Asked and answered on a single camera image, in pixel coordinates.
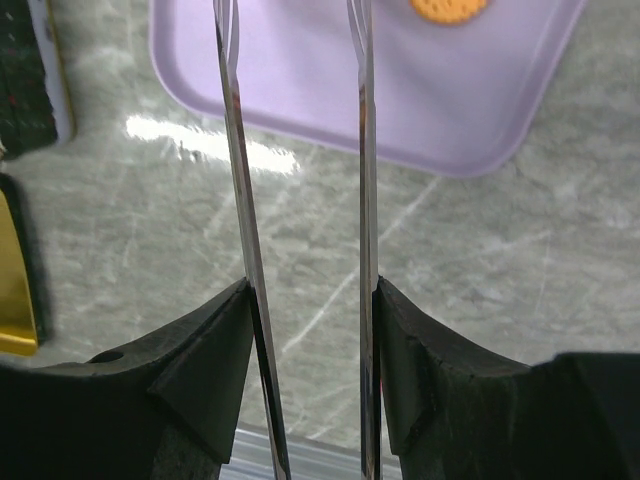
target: gold object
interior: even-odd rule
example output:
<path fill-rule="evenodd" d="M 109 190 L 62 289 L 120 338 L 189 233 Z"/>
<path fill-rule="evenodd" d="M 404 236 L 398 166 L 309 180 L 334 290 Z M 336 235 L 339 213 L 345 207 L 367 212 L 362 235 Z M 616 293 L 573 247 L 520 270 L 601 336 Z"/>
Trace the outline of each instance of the gold object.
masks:
<path fill-rule="evenodd" d="M 0 352 L 33 355 L 38 349 L 17 191 L 0 175 Z"/>

